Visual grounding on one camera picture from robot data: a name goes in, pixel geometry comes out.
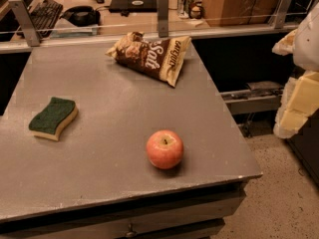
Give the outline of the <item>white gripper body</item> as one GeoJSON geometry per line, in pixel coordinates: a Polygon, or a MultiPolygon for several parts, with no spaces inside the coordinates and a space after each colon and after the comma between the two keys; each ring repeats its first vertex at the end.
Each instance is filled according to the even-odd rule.
{"type": "Polygon", "coordinates": [[[294,64],[308,71],[319,71],[319,3],[299,24],[294,38],[294,64]]]}

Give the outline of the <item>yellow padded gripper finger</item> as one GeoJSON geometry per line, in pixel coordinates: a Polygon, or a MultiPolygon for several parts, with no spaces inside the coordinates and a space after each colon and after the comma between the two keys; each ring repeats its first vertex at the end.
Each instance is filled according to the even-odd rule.
{"type": "Polygon", "coordinates": [[[277,42],[273,48],[272,52],[277,55],[286,56],[293,53],[294,49],[294,39],[297,30],[293,30],[285,35],[279,42],[277,42]]]}
{"type": "Polygon", "coordinates": [[[280,138],[292,137],[318,109],[319,73],[305,72],[298,79],[289,78],[275,117],[274,134],[280,138]]]}

